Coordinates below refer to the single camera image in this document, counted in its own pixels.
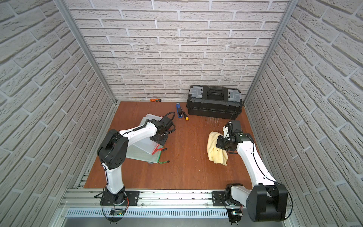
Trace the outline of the yellow wiping cloth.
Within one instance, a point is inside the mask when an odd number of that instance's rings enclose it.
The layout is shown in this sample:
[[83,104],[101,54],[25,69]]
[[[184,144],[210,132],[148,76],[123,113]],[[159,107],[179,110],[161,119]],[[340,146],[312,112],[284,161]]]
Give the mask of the yellow wiping cloth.
[[213,161],[215,164],[222,164],[224,166],[227,166],[227,161],[228,161],[227,152],[216,146],[217,139],[221,135],[222,135],[221,133],[214,131],[212,131],[209,134],[208,143],[207,143],[207,153],[210,161]]

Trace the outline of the white red zip document bag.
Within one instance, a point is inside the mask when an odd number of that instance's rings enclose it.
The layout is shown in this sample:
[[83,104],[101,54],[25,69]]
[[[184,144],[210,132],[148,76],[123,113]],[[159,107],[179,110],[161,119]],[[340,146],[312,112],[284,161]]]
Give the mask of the white red zip document bag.
[[145,117],[142,118],[141,122],[140,122],[140,126],[144,125],[146,120],[157,120],[160,121],[162,119],[161,116],[156,116],[153,114],[147,114]]

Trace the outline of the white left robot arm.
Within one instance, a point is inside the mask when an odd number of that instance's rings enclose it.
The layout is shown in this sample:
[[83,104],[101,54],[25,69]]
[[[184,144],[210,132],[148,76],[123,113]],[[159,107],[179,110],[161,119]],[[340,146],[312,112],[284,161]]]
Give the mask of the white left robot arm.
[[100,147],[97,155],[104,167],[106,175],[106,191],[112,196],[124,195],[124,183],[122,180],[122,165],[126,160],[128,148],[143,139],[150,139],[160,145],[164,145],[168,134],[175,131],[173,120],[164,117],[161,120],[146,120],[146,122],[132,129],[117,131],[110,130]]

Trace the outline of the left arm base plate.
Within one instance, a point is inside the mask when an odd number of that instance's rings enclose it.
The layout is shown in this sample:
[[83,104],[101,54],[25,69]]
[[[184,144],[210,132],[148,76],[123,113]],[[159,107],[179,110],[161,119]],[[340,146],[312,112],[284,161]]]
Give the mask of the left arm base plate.
[[140,191],[120,191],[112,194],[107,189],[102,192],[100,205],[103,206],[136,206],[139,200]]

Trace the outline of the green zip mesh document bag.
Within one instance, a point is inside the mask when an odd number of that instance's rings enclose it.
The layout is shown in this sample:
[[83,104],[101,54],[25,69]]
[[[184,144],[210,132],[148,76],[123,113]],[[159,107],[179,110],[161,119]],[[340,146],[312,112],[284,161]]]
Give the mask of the green zip mesh document bag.
[[131,145],[127,150],[126,158],[133,159],[133,160],[144,161],[144,162],[147,162],[149,164],[169,163],[169,161],[164,161],[164,162],[160,161],[160,157],[161,157],[162,152],[164,152],[166,150],[167,150],[167,148],[165,148],[165,150],[163,150],[163,151],[157,152],[154,155],[150,155],[150,154],[142,151],[141,149],[136,148],[135,146]]

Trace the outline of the yellow black screwdriver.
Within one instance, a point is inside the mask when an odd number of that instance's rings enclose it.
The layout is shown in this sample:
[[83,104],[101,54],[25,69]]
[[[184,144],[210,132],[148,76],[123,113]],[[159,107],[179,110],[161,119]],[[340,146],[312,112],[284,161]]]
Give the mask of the yellow black screwdriver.
[[183,117],[185,118],[186,121],[189,121],[189,117],[184,111],[182,111],[182,115],[183,115]]

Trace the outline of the red zip mesh document bag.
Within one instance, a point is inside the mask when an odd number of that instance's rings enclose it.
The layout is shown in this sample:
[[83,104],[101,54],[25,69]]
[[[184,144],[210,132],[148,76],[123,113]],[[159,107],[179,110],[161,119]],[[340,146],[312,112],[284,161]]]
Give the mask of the red zip mesh document bag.
[[150,155],[154,155],[159,151],[165,150],[163,145],[160,145],[160,144],[152,141],[149,137],[144,138],[144,139],[134,143],[133,146],[141,149],[142,151],[144,151]]

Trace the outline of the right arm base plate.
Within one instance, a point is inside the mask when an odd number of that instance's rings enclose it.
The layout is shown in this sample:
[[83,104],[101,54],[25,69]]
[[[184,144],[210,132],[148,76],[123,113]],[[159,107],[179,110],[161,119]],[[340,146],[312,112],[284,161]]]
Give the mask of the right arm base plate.
[[231,203],[230,201],[227,200],[227,198],[225,197],[224,191],[212,191],[211,195],[212,195],[212,203],[213,203],[214,207],[222,207],[222,206],[233,207],[233,206],[235,206],[235,203]]

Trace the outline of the black plastic toolbox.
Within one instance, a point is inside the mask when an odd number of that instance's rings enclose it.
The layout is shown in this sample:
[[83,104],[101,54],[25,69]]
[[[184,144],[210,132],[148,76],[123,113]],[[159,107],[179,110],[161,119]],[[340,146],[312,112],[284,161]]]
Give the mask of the black plastic toolbox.
[[242,112],[242,94],[237,89],[192,85],[187,98],[188,114],[235,120]]

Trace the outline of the orange black tool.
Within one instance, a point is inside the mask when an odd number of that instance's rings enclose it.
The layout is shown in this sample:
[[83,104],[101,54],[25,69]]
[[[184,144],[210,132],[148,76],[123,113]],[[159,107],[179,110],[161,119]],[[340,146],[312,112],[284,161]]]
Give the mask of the orange black tool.
[[150,99],[150,102],[161,102],[162,100],[161,99]]

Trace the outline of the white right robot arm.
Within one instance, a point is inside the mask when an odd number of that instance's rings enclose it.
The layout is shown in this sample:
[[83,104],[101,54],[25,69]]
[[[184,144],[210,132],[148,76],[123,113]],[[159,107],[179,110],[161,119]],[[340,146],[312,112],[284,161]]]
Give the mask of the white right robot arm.
[[247,134],[238,133],[229,137],[219,135],[216,147],[226,151],[235,150],[246,166],[252,189],[248,190],[239,184],[227,187],[230,199],[245,206],[253,222],[284,221],[290,217],[286,214],[290,193],[268,172],[254,141]]

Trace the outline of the blue utility knife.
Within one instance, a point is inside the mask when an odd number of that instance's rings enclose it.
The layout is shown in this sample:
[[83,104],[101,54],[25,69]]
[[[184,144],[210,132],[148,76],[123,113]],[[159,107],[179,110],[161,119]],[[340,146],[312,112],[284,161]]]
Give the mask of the blue utility knife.
[[178,118],[183,118],[183,115],[182,115],[182,108],[180,106],[180,103],[176,103],[176,109],[177,109],[177,115],[178,115]]

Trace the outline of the aluminium front rail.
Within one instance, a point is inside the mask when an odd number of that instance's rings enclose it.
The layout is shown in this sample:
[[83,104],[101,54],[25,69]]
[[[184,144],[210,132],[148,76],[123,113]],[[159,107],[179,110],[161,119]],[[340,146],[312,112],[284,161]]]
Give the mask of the aluminium front rail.
[[[100,208],[100,193],[103,189],[68,189],[60,201],[61,207],[67,208]],[[131,208],[235,208],[239,204],[222,202],[223,190],[157,190],[127,189]]]

